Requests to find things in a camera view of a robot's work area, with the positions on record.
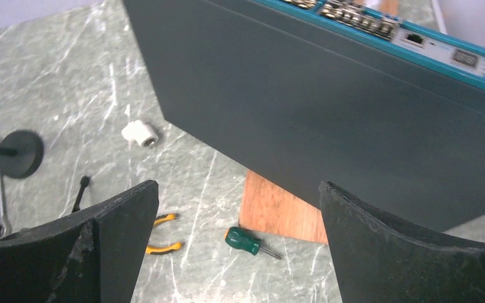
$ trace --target teal trim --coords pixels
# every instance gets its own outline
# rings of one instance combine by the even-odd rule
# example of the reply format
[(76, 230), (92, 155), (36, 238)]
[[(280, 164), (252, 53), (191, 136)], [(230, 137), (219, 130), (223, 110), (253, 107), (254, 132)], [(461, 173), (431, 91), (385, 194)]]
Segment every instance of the teal trim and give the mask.
[(365, 13), (371, 17), (374, 17), (374, 18), (382, 18), (383, 16), (386, 16), (388, 18), (391, 18), (391, 19), (394, 19), (394, 20), (397, 20), (399, 21), (400, 18), (397, 17), (397, 16), (393, 16), (393, 15), (389, 15), (389, 14), (383, 14), (381, 11), (377, 11), (375, 9), (372, 9), (372, 8), (365, 8)]
[[(328, 30), (340, 33), (348, 38), (354, 39), (366, 45), (370, 45), (371, 47), (387, 52), (399, 58), (408, 60), (420, 66), (424, 66), (425, 68), (445, 74), (449, 77), (455, 78), (457, 80), (463, 81), (464, 83), (467, 83), (485, 90), (485, 78), (483, 77), (479, 77), (474, 74), (467, 73), (460, 69), (454, 68), (451, 65), (442, 64), (429, 57), (412, 52), (411, 50), (405, 49), (403, 47), (399, 47), (397, 45), (391, 44), (386, 40), (377, 38), (370, 34), (348, 27), (347, 25), (341, 24), (339, 22), (334, 22), (325, 17), (317, 15), (316, 12), (306, 11), (304, 9), (297, 8), (296, 6), (285, 3), (281, 0), (254, 0), (254, 1), (256, 1), (257, 3), (264, 4), (265, 6), (269, 6), (271, 8), (277, 9), (288, 15), (295, 16), (296, 18), (311, 22), (315, 25), (319, 25)], [(380, 12), (375, 11), (373, 9), (367, 9), (367, 12), (370, 15), (373, 15), (377, 18), (381, 18), (382, 16)], [(474, 44), (469, 44), (467, 42), (459, 41), (447, 35), (443, 35), (441, 33), (429, 30), (427, 28), (420, 27), (419, 25), (415, 25), (410, 22), (405, 22), (405, 25), (403, 27), (405, 29), (415, 31), (417, 33), (426, 35), (428, 37), (432, 37), (442, 42), (446, 42), (454, 46), (457, 46), (459, 48), (464, 48), (465, 50), (472, 51), (482, 56), (485, 56), (485, 49), (483, 49), (482, 47), (476, 46)]]
[(313, 6), (313, 8), (310, 9), (310, 11), (313, 12), (313, 13), (316, 13), (319, 9), (321, 9), (321, 7), (324, 5), (325, 1), (326, 0), (317, 2), (317, 4), (315, 4), (315, 6)]
[(405, 21), (402, 23), (402, 28), (406, 30), (411, 30), (416, 33), (420, 33), (421, 35), (427, 36), (429, 38), (435, 39), (442, 41), (444, 43), (450, 44), (452, 46), (458, 47), (459, 49), (463, 49), (465, 51), (473, 52), (475, 54), (479, 54), (483, 57), (485, 57), (485, 48), (460, 40), (453, 38), (451, 36), (445, 35), (440, 32), (436, 32), (434, 30), (430, 30), (428, 28), (422, 27), (420, 25)]

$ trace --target white wall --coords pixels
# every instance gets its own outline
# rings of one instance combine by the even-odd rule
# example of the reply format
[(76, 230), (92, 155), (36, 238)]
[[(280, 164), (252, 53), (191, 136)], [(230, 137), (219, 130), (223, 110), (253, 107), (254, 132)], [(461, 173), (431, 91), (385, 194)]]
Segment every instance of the white wall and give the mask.
[(0, 0), (0, 28), (96, 2), (100, 0)]
[(485, 47), (485, 0), (437, 0), (447, 33)]

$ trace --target white plastic fitting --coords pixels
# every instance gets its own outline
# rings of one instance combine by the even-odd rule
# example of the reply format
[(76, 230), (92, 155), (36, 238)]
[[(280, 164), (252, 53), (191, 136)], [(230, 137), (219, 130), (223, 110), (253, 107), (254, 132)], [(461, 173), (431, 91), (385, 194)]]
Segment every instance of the white plastic fitting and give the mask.
[(135, 141), (144, 147), (152, 146), (159, 140), (153, 128), (141, 120), (130, 122), (122, 129), (122, 136), (127, 141)]

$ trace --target black tool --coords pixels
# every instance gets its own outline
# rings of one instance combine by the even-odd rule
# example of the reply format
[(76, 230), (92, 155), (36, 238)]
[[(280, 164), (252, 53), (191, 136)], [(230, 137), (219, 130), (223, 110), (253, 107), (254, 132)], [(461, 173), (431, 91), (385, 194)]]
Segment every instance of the black tool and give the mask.
[(90, 177), (87, 175), (84, 175), (81, 178), (80, 184), (81, 184), (81, 188), (79, 188), (79, 193), (77, 194), (75, 203), (73, 203), (73, 208), (71, 209), (71, 213), (81, 210), (81, 208), (79, 207), (79, 204), (81, 203), (81, 199), (83, 199), (83, 193), (85, 192), (85, 188), (87, 188), (88, 185), (90, 184)]
[(40, 167), (43, 157), (44, 142), (32, 131), (14, 131), (0, 142), (0, 171), (7, 177), (27, 178)]

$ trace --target wooden board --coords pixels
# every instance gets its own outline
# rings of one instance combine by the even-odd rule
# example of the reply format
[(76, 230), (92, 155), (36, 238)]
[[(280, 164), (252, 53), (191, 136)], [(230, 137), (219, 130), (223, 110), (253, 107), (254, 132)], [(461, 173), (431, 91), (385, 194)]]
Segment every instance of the wooden board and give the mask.
[[(398, 0), (383, 0), (380, 11), (396, 15)], [(252, 171), (246, 176), (239, 225), (248, 230), (328, 243), (320, 210)]]

